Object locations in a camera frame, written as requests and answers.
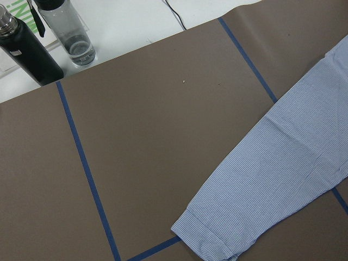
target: black thermos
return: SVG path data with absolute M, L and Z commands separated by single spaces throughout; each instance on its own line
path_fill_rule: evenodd
M 0 47 L 41 86 L 64 74 L 44 46 L 20 19 L 0 4 Z

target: garment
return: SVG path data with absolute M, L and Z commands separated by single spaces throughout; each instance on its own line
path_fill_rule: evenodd
M 222 161 L 172 230 L 206 261 L 236 260 L 348 176 L 348 36 Z

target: striped fabric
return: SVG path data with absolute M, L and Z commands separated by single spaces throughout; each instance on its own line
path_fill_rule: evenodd
M 348 176 L 348 36 L 255 125 L 172 230 L 206 261 L 236 260 Z

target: blue tape line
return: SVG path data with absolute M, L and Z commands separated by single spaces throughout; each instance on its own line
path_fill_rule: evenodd
M 338 190 L 336 188 L 333 188 L 331 191 L 333 192 L 333 194 L 335 195 L 336 199 L 338 200 L 338 202 L 341 204 L 343 209 L 346 211 L 346 214 L 348 215 L 348 205 L 344 201 L 344 199 L 342 198 L 341 194 L 338 192 Z
M 57 85 L 57 88 L 58 88 L 58 92 L 59 92 L 59 96 L 60 96 L 61 102 L 62 102 L 64 110 L 65 110 L 67 121 L 69 122 L 70 130 L 71 130 L 72 136 L 74 138 L 78 154 L 79 154 L 80 159 L 81 159 L 81 163 L 82 163 L 83 169 L 84 169 L 85 174 L 86 174 L 86 178 L 88 180 L 89 187 L 90 187 L 92 195 L 93 195 L 94 202 L 96 203 L 96 206 L 97 206 L 97 209 L 98 209 L 98 212 L 99 212 L 99 216 L 100 216 L 100 219 L 102 221 L 102 224 L 103 224 L 103 227 L 104 227 L 104 230 L 105 230 L 105 234 L 106 234 L 106 236 L 108 238 L 108 241 L 109 241 L 109 245 L 110 245 L 111 251 L 113 253 L 115 261 L 121 261 L 120 254 L 119 254 L 119 251 L 117 250 L 117 246 L 116 246 L 113 234 L 111 232 L 111 228 L 109 226 L 109 222 L 107 220 L 107 216 L 105 215 L 102 202 L 101 202 L 101 200 L 99 198 L 97 187 L 96 187 L 96 184 L 94 183 L 93 176 L 92 176 L 91 170 L 89 168 L 89 165 L 88 165 L 88 162 L 87 162 L 87 159 L 86 159 L 86 155 L 85 155 L 85 153 L 83 151 L 82 144 L 81 144 L 80 138 L 78 136 L 78 133 L 77 133 L 77 130 L 76 130 L 76 126 L 75 126 L 74 120 L 73 120 L 71 112 L 70 112 L 70 108 L 69 108 L 68 102 L 67 102 L 65 94 L 64 94 L 63 87 L 61 86 L 60 82 L 56 82 L 56 85 Z
M 174 245 L 175 243 L 178 243 L 181 241 L 181 238 L 176 236 L 176 237 L 173 237 L 167 241 L 164 241 L 163 243 L 149 249 L 149 250 L 146 250 L 145 252 L 135 256 L 135 257 L 132 257 L 131 259 L 127 260 L 127 261 L 141 261 L 149 256 L 152 256 L 153 254 L 156 254 L 158 253 L 159 251 L 162 251 L 163 249 L 167 248 L 167 247 L 170 247 L 172 245 Z
M 226 31 L 226 33 L 228 34 L 228 36 L 231 38 L 232 42 L 234 43 L 234 45 L 236 46 L 236 48 L 238 49 L 240 54 L 243 56 L 243 58 L 246 61 L 246 63 L 249 65 L 250 69 L 253 71 L 253 73 L 255 74 L 257 79 L 260 81 L 260 83 L 262 84 L 263 88 L 266 90 L 266 92 L 268 93 L 268 95 L 270 96 L 272 101 L 274 103 L 276 103 L 278 101 L 277 97 L 274 95 L 274 93 L 272 92 L 271 88 L 268 86 L 267 82 L 262 77 L 261 73 L 257 70 L 257 68 L 255 67 L 254 63 L 251 61 L 249 56 L 244 51 L 243 47 L 240 45 L 240 43 L 238 42 L 236 37 L 233 35 L 233 33 L 230 30 L 230 28 L 227 26 L 227 24 L 222 19 L 222 17 L 218 18 L 218 20 L 219 20 L 220 24 L 222 25 L 222 27 L 224 28 L 224 30 Z

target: white table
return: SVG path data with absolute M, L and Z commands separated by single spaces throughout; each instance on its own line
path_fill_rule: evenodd
M 189 29 L 218 18 L 231 9 L 260 0 L 168 0 Z M 75 66 L 61 46 L 50 51 L 65 77 L 180 33 L 182 27 L 164 0 L 72 0 L 89 27 L 97 51 L 86 66 Z M 0 78 L 0 102 L 39 88 L 22 69 Z

